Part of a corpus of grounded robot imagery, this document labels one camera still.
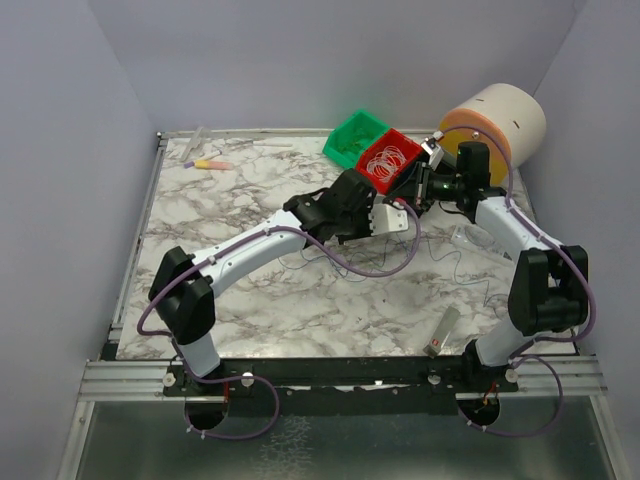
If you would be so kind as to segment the black plastic bin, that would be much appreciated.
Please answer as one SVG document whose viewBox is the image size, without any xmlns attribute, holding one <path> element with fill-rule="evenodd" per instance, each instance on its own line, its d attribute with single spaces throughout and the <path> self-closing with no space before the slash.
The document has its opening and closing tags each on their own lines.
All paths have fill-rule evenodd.
<svg viewBox="0 0 640 480">
<path fill-rule="evenodd" d="M 421 196 L 418 192 L 422 184 L 426 162 L 414 160 L 394 180 L 387 196 L 392 200 L 400 198 L 407 204 L 415 205 L 416 199 Z"/>
</svg>

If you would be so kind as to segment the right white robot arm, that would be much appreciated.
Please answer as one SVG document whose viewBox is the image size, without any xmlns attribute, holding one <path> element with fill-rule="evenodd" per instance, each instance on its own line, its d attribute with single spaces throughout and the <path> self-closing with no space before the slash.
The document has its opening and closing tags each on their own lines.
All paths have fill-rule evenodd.
<svg viewBox="0 0 640 480">
<path fill-rule="evenodd" d="M 515 263 L 507 299 L 508 320 L 471 342 L 464 358 L 476 369 L 506 366 L 538 342 L 568 343 L 566 331 L 588 333 L 596 319 L 596 303 L 588 282 L 588 254 L 536 227 L 515 204 L 511 188 L 494 186 L 489 147 L 465 141 L 457 147 L 456 170 L 436 169 L 444 150 L 426 138 L 416 162 L 417 204 L 452 201 L 469 221 L 499 243 Z"/>
</svg>

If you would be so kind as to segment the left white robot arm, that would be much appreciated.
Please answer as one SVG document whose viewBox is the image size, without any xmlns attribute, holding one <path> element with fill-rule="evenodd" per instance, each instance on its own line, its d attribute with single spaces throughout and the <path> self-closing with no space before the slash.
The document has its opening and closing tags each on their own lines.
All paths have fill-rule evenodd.
<svg viewBox="0 0 640 480">
<path fill-rule="evenodd" d="M 215 300 L 246 275 L 281 256 L 371 234 L 369 213 L 377 192 L 363 174 L 342 172 L 329 187 L 295 195 L 258 226 L 214 247 L 187 253 L 167 251 L 148 294 L 150 306 L 168 329 L 192 373 L 205 377 L 219 368 L 211 330 Z"/>
</svg>

